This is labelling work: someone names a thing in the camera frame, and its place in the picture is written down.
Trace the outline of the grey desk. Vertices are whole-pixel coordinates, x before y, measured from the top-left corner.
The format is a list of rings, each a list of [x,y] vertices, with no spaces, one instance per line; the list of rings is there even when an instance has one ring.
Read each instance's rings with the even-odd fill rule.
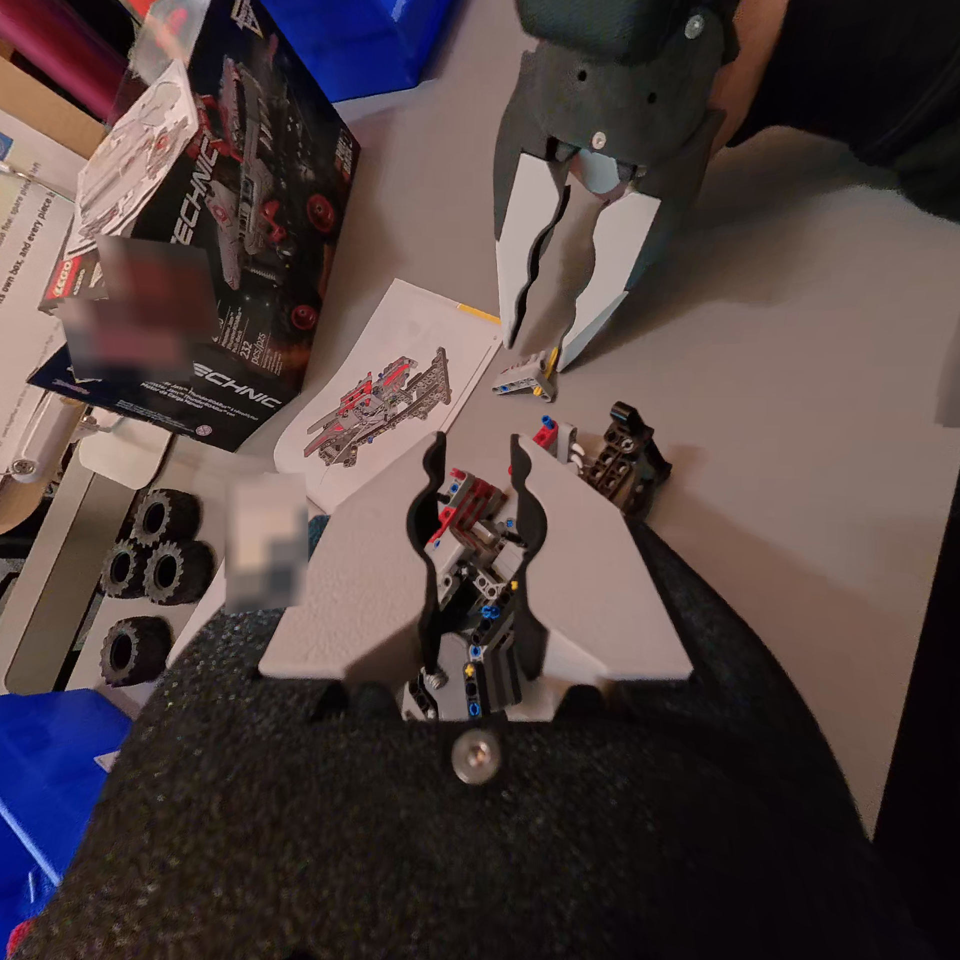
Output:
[[[493,155],[527,42],[512,2],[464,2],[420,87],[340,111],[362,146],[303,394],[225,453],[173,441],[159,476],[216,497],[273,468],[395,280],[498,313]],[[838,145],[770,129],[722,152],[667,258],[553,404],[493,396],[449,432],[489,481],[540,411],[598,434],[616,401],[673,466],[654,530],[750,624],[809,704],[874,830],[958,478],[937,424],[958,326],[958,227]]]

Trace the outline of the white instruction sheet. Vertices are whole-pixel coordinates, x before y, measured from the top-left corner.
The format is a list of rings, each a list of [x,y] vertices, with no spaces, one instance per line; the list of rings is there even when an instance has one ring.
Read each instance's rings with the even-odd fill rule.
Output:
[[[282,474],[331,514],[437,431],[447,431],[501,347],[491,315],[396,279],[341,366],[279,437]]]

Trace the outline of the black toy chassis frame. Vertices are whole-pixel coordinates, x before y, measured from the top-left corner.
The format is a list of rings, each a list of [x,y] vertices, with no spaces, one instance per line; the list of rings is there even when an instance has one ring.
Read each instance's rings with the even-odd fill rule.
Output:
[[[615,403],[609,417],[593,459],[578,443],[572,424],[548,415],[530,438],[612,503],[627,523],[643,521],[672,466],[658,450],[653,429],[635,408]],[[518,497],[513,486],[502,490],[509,497],[504,514],[517,519]],[[522,702],[514,628],[517,572],[526,552],[525,545],[514,580],[499,596],[498,604],[483,603],[471,586],[461,588],[446,607],[438,604],[444,633],[438,645],[437,665],[432,672],[420,669],[402,688],[400,707],[407,721],[509,716],[509,708]]]

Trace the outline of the toy sticker sheet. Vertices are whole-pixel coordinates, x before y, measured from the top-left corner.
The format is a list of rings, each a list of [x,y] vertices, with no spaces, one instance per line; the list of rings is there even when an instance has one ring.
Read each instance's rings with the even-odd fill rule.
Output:
[[[79,171],[64,259],[92,258],[100,237],[134,224],[199,126],[186,66],[174,59]]]

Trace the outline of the blue plastic bin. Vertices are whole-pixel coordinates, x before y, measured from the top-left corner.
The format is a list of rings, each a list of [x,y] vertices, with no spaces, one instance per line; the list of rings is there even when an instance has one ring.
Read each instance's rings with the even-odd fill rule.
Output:
[[[2,939],[47,905],[133,723],[90,689],[1,697]]]
[[[331,103],[414,89],[455,1],[266,1]]]

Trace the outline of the person's right forearm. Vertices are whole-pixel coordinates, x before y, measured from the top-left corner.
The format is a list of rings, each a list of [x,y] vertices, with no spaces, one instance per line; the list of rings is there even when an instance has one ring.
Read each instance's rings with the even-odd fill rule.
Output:
[[[918,209],[959,220],[959,3],[788,1],[734,147],[786,127],[892,172]]]

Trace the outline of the grey beam with yellow axle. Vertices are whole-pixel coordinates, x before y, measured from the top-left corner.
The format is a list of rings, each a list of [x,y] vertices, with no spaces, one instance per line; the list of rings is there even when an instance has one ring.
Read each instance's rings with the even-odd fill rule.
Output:
[[[505,368],[491,385],[493,394],[503,396],[530,392],[545,402],[553,402],[557,389],[553,383],[560,354],[555,346],[528,356],[526,359]]]

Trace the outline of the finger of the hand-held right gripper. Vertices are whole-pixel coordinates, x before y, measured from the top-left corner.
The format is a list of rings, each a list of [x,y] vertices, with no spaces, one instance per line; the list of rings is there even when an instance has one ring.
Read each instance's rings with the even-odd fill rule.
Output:
[[[591,234],[591,260],[563,333],[557,373],[570,368],[606,327],[629,293],[630,278],[649,237],[661,201],[627,187],[600,210]]]
[[[510,350],[526,312],[526,298],[539,271],[543,246],[569,201],[570,162],[521,153],[495,241],[502,342]]]

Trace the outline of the person's dark clothed torso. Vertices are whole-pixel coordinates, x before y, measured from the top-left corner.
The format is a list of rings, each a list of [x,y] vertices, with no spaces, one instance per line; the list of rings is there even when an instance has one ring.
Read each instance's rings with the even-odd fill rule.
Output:
[[[938,958],[959,957],[959,489],[928,597],[873,846]]]

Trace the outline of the white stand base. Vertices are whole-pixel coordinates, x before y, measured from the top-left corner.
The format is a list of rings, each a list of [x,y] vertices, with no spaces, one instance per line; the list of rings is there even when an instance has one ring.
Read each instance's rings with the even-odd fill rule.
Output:
[[[173,435],[141,419],[46,391],[2,444],[1,533],[27,520],[63,472],[66,454],[133,491],[157,476]]]

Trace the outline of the person's right hand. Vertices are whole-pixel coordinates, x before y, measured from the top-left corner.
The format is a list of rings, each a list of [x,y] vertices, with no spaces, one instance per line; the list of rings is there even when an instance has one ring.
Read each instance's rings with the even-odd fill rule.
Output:
[[[739,45],[734,60],[721,67],[713,82],[708,107],[724,114],[710,155],[727,146],[749,113],[773,55],[786,17],[786,1],[741,1],[732,25]]]

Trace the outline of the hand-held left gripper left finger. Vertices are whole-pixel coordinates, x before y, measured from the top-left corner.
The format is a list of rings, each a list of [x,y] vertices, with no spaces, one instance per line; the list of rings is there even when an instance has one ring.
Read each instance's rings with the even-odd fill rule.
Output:
[[[406,720],[402,689],[439,651],[425,544],[438,526],[447,440],[429,432],[335,508],[304,599],[284,611],[261,656],[261,679],[317,682],[356,717]]]

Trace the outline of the black toy set box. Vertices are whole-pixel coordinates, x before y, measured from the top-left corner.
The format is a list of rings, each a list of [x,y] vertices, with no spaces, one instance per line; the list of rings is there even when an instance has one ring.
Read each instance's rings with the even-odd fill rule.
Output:
[[[174,60],[198,131],[117,237],[201,252],[213,328],[181,382],[81,376],[64,339],[28,384],[234,451],[303,387],[359,145],[266,6],[250,1],[154,2],[110,132]],[[98,246],[65,259],[71,222],[39,305],[51,317],[109,290]]]

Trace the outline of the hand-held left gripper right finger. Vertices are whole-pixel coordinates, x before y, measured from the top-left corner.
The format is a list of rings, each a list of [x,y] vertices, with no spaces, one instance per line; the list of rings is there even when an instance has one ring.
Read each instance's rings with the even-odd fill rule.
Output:
[[[517,531],[511,721],[551,720],[565,694],[626,682],[683,684],[693,664],[618,508],[523,434],[510,437]]]

